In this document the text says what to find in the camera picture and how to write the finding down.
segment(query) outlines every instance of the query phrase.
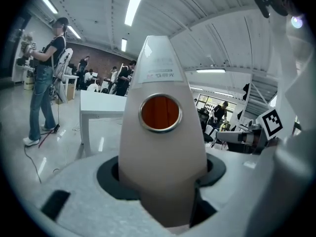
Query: shoe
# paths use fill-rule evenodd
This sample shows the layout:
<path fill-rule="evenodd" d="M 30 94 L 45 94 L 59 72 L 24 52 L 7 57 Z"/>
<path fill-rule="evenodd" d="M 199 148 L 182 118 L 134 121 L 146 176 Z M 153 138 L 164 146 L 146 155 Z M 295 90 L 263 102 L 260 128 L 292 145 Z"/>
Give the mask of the shoe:
<path fill-rule="evenodd" d="M 44 124 L 41 124 L 40 127 L 41 127 L 41 129 L 42 129 L 43 131 L 52 131 L 52 130 L 55 129 L 55 128 L 48 129 L 48 128 L 45 127 Z"/>
<path fill-rule="evenodd" d="M 32 146 L 32 145 L 36 145 L 39 142 L 40 142 L 40 140 L 30 140 L 29 137 L 23 139 L 23 143 L 27 147 Z"/>

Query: white cone-shaped object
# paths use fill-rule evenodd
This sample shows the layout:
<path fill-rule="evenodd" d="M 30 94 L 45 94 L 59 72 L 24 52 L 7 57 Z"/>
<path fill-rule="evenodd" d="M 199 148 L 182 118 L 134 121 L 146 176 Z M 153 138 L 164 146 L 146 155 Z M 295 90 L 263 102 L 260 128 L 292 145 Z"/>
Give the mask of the white cone-shaped object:
<path fill-rule="evenodd" d="M 148 36 L 123 116 L 119 180 L 165 227 L 189 224 L 194 182 L 207 173 L 202 129 L 178 57 L 167 36 Z"/>

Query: doorway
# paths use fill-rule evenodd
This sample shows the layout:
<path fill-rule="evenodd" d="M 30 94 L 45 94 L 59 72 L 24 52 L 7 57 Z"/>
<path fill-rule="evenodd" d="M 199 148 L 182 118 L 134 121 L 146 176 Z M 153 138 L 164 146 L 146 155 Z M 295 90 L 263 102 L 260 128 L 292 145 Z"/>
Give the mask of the doorway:
<path fill-rule="evenodd" d="M 0 78 L 11 77 L 14 65 L 15 53 L 20 39 L 27 26 L 31 15 L 26 11 L 21 11 L 12 25 L 11 31 L 3 47 L 2 59 L 0 61 Z"/>

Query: person in white shirt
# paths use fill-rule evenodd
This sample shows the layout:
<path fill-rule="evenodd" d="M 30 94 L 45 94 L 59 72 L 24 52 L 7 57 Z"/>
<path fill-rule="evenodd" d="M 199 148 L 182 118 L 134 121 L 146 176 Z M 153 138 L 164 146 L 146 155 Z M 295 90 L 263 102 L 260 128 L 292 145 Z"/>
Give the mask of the person in white shirt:
<path fill-rule="evenodd" d="M 88 73 L 85 73 L 84 75 L 84 83 L 86 84 L 87 81 L 90 81 L 92 79 L 92 72 L 93 70 L 90 69 Z"/>
<path fill-rule="evenodd" d="M 111 77 L 111 82 L 109 84 L 109 88 L 108 88 L 108 92 L 109 94 L 114 94 L 116 92 L 116 89 L 117 89 L 117 81 L 118 81 L 118 69 L 116 67 L 113 67 L 111 69 L 111 73 L 112 73 L 112 77 Z"/>
<path fill-rule="evenodd" d="M 99 92 L 99 81 L 96 80 L 94 83 L 90 84 L 87 91 L 96 91 Z"/>

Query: brown wall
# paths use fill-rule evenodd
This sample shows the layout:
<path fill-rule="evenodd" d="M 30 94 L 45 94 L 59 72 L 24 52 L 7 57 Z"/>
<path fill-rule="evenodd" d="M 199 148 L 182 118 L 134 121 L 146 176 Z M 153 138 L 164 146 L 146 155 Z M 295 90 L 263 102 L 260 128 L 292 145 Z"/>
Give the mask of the brown wall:
<path fill-rule="evenodd" d="M 87 55 L 90 56 L 90 61 L 87 69 L 93 69 L 94 72 L 98 73 L 100 78 L 111 78 L 111 68 L 116 66 L 118 70 L 120 69 L 122 63 L 128 65 L 130 60 L 122 58 L 118 55 L 111 54 L 96 48 L 78 45 L 73 43 L 67 43 L 67 48 L 70 47 L 74 51 L 70 63 L 74 63 L 77 67 L 79 61 L 85 58 Z"/>

